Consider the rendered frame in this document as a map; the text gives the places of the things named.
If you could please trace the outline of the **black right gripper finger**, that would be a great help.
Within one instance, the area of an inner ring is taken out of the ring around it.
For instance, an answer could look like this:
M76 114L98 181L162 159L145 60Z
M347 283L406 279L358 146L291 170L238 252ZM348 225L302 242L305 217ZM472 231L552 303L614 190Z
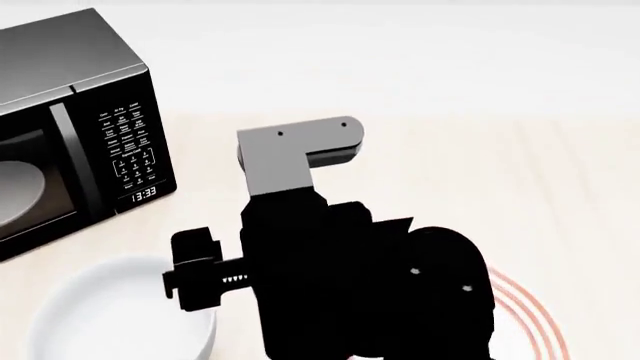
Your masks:
M165 295L173 298L177 290L183 311L200 311L220 305L214 292L214 264L223 260L220 242L208 227L182 230L171 237L173 269L162 275Z

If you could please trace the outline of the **white bowl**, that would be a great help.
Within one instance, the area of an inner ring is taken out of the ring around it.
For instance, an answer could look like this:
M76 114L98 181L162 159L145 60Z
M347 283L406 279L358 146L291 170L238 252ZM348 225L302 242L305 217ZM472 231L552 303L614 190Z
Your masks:
M167 299L171 268L165 257L136 255L78 272L37 311L26 360L209 360L215 312Z

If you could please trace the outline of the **white microwave turntable plate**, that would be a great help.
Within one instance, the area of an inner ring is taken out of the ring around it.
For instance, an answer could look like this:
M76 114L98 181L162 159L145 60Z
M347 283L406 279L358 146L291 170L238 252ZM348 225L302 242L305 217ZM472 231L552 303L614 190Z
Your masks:
M42 171L22 161L0 161L0 227L32 209L45 190Z

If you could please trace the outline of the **black microwave oven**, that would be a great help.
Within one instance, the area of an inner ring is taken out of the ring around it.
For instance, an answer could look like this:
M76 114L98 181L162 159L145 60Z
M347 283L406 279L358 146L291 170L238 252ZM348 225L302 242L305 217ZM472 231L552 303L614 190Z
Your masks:
M149 68L92 8L0 29L0 161L46 182L0 263L177 188Z

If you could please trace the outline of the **white plate with red rings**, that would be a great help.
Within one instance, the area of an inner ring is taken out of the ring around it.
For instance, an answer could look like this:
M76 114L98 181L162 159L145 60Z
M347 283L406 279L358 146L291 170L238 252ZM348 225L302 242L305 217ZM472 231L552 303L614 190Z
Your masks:
M495 360L572 360L551 314L524 287L489 269L496 308L489 349Z

